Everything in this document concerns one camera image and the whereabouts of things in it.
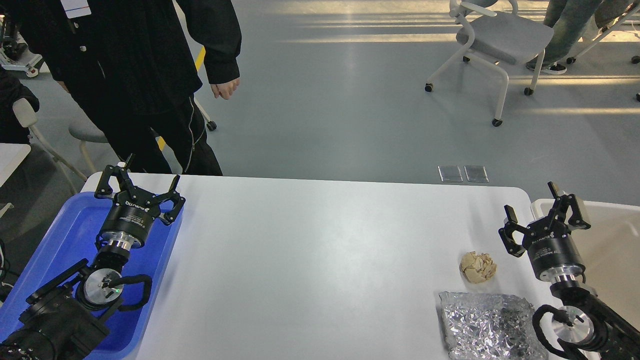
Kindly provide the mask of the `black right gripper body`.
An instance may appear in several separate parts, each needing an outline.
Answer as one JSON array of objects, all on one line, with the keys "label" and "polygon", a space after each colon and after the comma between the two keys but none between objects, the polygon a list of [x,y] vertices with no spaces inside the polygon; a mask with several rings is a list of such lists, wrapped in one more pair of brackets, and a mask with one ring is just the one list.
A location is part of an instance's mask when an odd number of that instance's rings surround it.
[{"label": "black right gripper body", "polygon": [[583,259],[566,223],[539,219],[528,228],[522,246],[537,280],[552,281],[562,274],[581,276],[585,273]]}]

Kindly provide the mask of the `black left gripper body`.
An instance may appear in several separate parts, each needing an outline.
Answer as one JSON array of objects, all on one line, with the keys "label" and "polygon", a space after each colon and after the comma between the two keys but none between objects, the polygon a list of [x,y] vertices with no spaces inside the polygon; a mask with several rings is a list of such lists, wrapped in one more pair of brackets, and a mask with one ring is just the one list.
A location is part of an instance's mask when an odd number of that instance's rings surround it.
[{"label": "black left gripper body", "polygon": [[121,190],[97,235],[97,248],[113,240],[128,243],[128,249],[146,245],[155,219],[161,214],[160,204],[171,199],[172,192],[155,194],[142,188]]}]

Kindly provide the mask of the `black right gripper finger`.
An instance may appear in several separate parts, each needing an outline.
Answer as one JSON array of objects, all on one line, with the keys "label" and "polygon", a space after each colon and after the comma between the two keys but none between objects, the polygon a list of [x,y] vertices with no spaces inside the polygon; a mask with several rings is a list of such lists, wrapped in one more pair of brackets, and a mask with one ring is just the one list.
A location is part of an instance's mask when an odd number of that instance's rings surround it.
[{"label": "black right gripper finger", "polygon": [[503,209],[505,210],[506,217],[503,227],[498,230],[498,234],[507,253],[519,258],[526,252],[526,249],[522,244],[518,244],[515,241],[514,232],[518,232],[526,236],[529,233],[529,230],[518,223],[514,208],[506,204]]},{"label": "black right gripper finger", "polygon": [[547,182],[554,203],[547,214],[548,229],[562,227],[567,231],[589,230],[591,221],[582,198],[573,193],[561,191],[553,181]]}]

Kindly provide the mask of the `standing person's left hand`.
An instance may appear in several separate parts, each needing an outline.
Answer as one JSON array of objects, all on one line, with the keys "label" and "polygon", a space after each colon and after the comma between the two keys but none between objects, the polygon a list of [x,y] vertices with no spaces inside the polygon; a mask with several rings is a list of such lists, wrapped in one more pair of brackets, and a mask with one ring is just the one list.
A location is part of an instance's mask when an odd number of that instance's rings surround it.
[{"label": "standing person's left hand", "polygon": [[210,89],[215,99],[230,100],[240,86],[241,78],[235,78],[224,83],[212,83]]}]

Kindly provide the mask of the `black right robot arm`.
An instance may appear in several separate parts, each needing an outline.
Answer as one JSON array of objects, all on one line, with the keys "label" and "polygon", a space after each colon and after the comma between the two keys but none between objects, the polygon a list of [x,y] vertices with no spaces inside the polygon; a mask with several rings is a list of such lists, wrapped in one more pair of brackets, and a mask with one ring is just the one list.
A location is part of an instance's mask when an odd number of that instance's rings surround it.
[{"label": "black right robot arm", "polygon": [[546,216],[525,226],[514,208],[505,205],[505,221],[498,234],[506,251],[527,255],[535,278],[550,283],[561,307],[541,305],[532,316],[535,336],[551,354],[584,360],[598,353],[602,360],[637,360],[639,331],[599,299],[586,284],[586,266],[572,238],[574,230],[589,230],[583,200],[548,182],[553,205]]}]

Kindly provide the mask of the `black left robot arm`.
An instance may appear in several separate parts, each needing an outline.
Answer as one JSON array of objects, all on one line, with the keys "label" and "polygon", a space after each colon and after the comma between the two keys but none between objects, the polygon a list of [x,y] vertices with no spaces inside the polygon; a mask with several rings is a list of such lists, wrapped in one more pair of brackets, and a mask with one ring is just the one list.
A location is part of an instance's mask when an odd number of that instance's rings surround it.
[{"label": "black left robot arm", "polygon": [[108,165],[94,195],[71,198],[1,308],[3,360],[109,360],[140,340],[179,229],[185,198],[134,184]]}]

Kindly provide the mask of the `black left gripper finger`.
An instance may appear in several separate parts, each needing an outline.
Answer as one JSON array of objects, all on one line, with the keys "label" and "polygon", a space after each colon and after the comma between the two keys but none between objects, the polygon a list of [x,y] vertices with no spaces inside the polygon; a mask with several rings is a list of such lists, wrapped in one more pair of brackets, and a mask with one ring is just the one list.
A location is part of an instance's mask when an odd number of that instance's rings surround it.
[{"label": "black left gripper finger", "polygon": [[[150,199],[150,215],[153,219],[160,219],[166,226],[173,224],[182,211],[186,199],[178,192],[178,183],[180,175],[174,176],[169,190],[166,193],[154,194]],[[173,207],[162,212],[161,205],[170,202]]]},{"label": "black left gripper finger", "polygon": [[130,153],[123,164],[107,165],[102,171],[98,184],[94,191],[96,199],[113,199],[115,197],[114,189],[110,185],[110,178],[118,181],[119,193],[125,192],[130,199],[136,199],[135,185],[129,176],[130,163],[134,160],[135,154]]}]

